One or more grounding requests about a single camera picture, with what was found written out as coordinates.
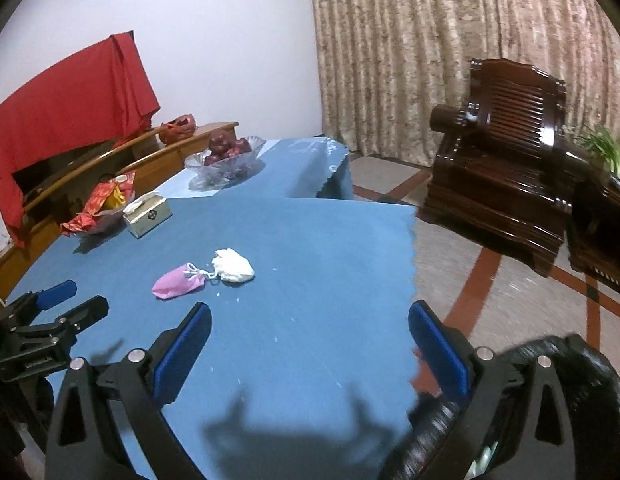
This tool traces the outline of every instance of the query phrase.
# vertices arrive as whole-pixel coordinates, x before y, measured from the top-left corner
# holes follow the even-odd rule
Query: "red floor stripe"
[[[572,290],[580,292],[583,296],[587,296],[587,284],[577,276],[570,274],[567,270],[560,269],[559,267],[552,267],[550,271],[550,277],[554,278],[563,285],[567,285]],[[607,294],[603,292],[598,293],[598,303],[608,312],[611,312],[616,317],[620,318],[620,303],[613,300]]]
[[[598,284],[591,276],[586,275],[586,284],[598,290]],[[597,350],[601,347],[601,306],[590,298],[587,298],[586,340]]]
[[[482,248],[474,269],[463,285],[463,290],[456,299],[454,306],[443,320],[446,326],[457,328],[464,336],[469,337],[476,325],[480,313],[488,298],[494,277],[501,263],[501,254],[487,248]],[[437,380],[427,364],[419,360],[421,371],[411,381],[412,386],[418,392],[429,392],[433,395],[439,391]]]
[[[379,200],[383,194],[379,193],[378,191],[372,191],[371,189],[367,189],[365,187],[361,187],[361,186],[353,186],[354,188],[354,194],[356,196],[360,196],[361,198],[366,198],[368,200]]]
[[[389,191],[388,196],[391,196],[394,200],[401,200],[423,184],[428,178],[430,178],[430,176],[432,176],[432,172],[429,170],[418,171],[410,178],[400,183],[397,187]]]

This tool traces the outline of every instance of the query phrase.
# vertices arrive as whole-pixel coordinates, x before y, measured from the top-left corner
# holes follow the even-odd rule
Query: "drawstring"
[[[216,272],[216,270],[215,272],[207,272],[206,270],[197,268],[195,264],[190,263],[187,264],[187,270],[184,270],[183,274],[187,279],[194,278],[199,274],[205,274],[209,280],[214,280],[218,276],[218,272]]]

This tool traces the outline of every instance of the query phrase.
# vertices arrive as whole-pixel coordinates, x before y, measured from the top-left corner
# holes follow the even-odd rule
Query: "red cloth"
[[[0,210],[19,245],[23,193],[12,174],[59,153],[134,136],[159,102],[129,33],[72,54],[0,104]]]

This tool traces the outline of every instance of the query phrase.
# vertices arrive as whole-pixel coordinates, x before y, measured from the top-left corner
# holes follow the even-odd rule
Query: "metal screw head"
[[[140,363],[144,359],[144,357],[146,357],[146,352],[141,350],[140,348],[137,348],[130,351],[130,353],[128,354],[128,361],[131,361],[133,363]]]
[[[549,368],[552,366],[552,360],[547,355],[539,355],[536,362],[543,368]]]
[[[494,358],[494,352],[491,351],[487,346],[481,346],[476,349],[476,356],[481,361],[492,361]]]
[[[76,357],[70,361],[70,367],[72,370],[81,370],[85,365],[85,360],[82,357]]]

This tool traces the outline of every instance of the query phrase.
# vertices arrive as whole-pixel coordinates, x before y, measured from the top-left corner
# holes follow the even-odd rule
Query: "blue gripper pad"
[[[74,297],[75,294],[76,283],[72,280],[66,280],[63,283],[42,290],[37,296],[37,307],[39,307],[39,310],[49,310],[53,306]]]
[[[470,374],[443,334],[439,318],[426,303],[415,301],[410,307],[408,326],[443,395],[463,405],[470,395]]]
[[[197,303],[178,328],[163,332],[150,353],[163,354],[151,367],[152,398],[157,407],[176,400],[212,332],[212,313],[205,303]]]

